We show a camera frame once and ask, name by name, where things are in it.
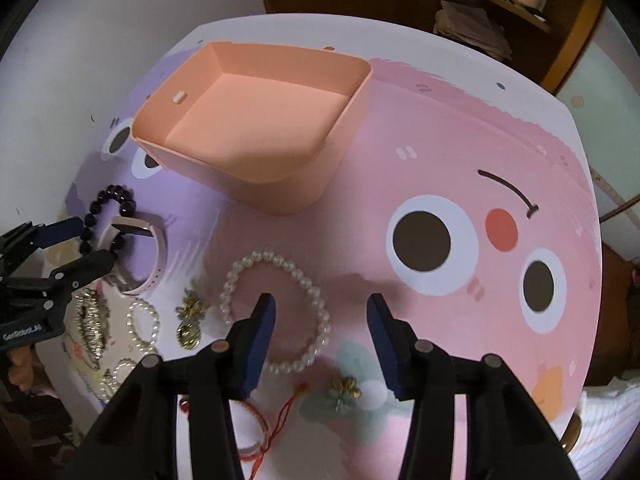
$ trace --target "wooden shelf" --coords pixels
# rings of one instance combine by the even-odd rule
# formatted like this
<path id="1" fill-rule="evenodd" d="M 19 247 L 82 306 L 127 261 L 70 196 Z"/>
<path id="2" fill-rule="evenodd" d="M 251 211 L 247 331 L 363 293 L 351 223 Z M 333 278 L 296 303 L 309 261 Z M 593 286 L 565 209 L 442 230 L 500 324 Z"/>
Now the wooden shelf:
<path id="1" fill-rule="evenodd" d="M 519 4 L 514 4 L 509 0 L 487 0 L 491 3 L 496 4 L 497 6 L 502 7 L 503 9 L 516 14 L 516 16 L 521 17 L 523 20 L 527 20 L 531 25 L 535 25 L 540 30 L 544 30 L 547 34 L 551 33 L 551 28 L 545 23 L 537 19 L 533 14 L 531 14 L 527 9 Z"/>

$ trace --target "blue gripper pad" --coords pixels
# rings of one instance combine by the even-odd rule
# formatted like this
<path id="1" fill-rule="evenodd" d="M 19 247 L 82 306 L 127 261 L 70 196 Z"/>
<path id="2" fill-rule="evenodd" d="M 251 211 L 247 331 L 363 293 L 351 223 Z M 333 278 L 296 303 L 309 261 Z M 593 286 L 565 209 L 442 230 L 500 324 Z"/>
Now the blue gripper pad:
<path id="1" fill-rule="evenodd" d="M 276 323 L 276 302 L 271 294 L 261 294 L 254 311 L 242 330 L 234 353 L 234 368 L 243 369 L 239 393 L 246 399 L 260 380 L 262 365 Z"/>
<path id="2" fill-rule="evenodd" d="M 409 365 L 411 350 L 406 335 L 391 314 L 382 294 L 372 294 L 367 300 L 367 325 L 386 387 L 396 397 L 402 397 L 404 387 L 400 370 Z"/>
<path id="3" fill-rule="evenodd" d="M 55 224 L 41 227 L 33 239 L 33 244 L 39 249 L 45 249 L 80 236 L 82 228 L 84 228 L 84 223 L 81 218 L 77 216 L 67 218 Z"/>

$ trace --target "white cloth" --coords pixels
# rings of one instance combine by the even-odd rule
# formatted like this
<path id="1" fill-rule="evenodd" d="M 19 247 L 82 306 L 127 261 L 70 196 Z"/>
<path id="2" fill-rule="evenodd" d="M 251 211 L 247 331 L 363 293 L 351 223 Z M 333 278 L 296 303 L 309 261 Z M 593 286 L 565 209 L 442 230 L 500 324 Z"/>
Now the white cloth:
<path id="1" fill-rule="evenodd" d="M 640 422 L 640 372 L 628 376 L 582 391 L 576 410 L 582 431 L 569 453 L 581 480 L 600 480 Z"/>
<path id="2" fill-rule="evenodd" d="M 477 46 L 495 59 L 511 59 L 509 42 L 484 9 L 442 1 L 442 10 L 436 13 L 434 26 L 434 33 L 438 32 Z"/>

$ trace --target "cartoon eye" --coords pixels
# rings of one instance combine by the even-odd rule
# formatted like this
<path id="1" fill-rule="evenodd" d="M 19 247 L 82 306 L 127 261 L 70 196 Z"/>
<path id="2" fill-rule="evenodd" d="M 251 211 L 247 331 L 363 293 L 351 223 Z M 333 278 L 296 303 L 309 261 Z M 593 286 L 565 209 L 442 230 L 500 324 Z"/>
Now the cartoon eye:
<path id="1" fill-rule="evenodd" d="M 136 150 L 136 154 L 133 156 L 133 163 L 131 164 L 131 173 L 135 178 L 149 178 L 160 170 L 162 170 L 162 166 L 153 160 L 145 150 L 142 148 Z"/>
<path id="2" fill-rule="evenodd" d="M 133 117 L 130 117 L 124 121 L 118 122 L 113 127 L 100 150 L 102 160 L 108 160 L 108 158 L 111 158 L 113 155 L 117 155 L 123 149 L 124 145 L 129 140 L 132 123 Z"/>
<path id="3" fill-rule="evenodd" d="M 437 195 L 414 196 L 391 217 L 386 255 L 398 277 L 427 296 L 460 288 L 478 263 L 478 235 L 465 211 Z"/>
<path id="4" fill-rule="evenodd" d="M 566 304 L 566 275 L 560 259 L 548 249 L 536 249 L 526 259 L 520 277 L 520 307 L 529 327 L 551 332 Z"/>

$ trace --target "eyebrow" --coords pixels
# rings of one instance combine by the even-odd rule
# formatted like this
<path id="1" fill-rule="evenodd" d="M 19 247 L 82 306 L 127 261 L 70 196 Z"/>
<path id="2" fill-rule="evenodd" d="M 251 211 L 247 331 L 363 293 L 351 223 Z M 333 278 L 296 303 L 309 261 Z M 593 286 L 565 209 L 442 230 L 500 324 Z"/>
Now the eyebrow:
<path id="1" fill-rule="evenodd" d="M 527 207 L 529 208 L 527 210 L 527 218 L 531 218 L 531 215 L 533 215 L 533 213 L 535 213 L 537 210 L 539 210 L 540 208 L 536 205 L 536 204 L 532 204 L 529 199 L 524 196 L 524 193 L 521 192 L 517 187 L 515 187 L 511 182 L 507 182 L 506 180 L 504 180 L 502 177 L 494 175 L 493 173 L 489 173 L 488 171 L 485 170 L 478 170 L 478 175 L 480 176 L 485 176 L 487 178 L 490 178 L 491 180 L 495 180 L 496 182 L 502 184 L 503 186 L 508 187 L 509 189 L 511 189 L 517 196 L 519 196 L 522 201 L 527 204 Z"/>

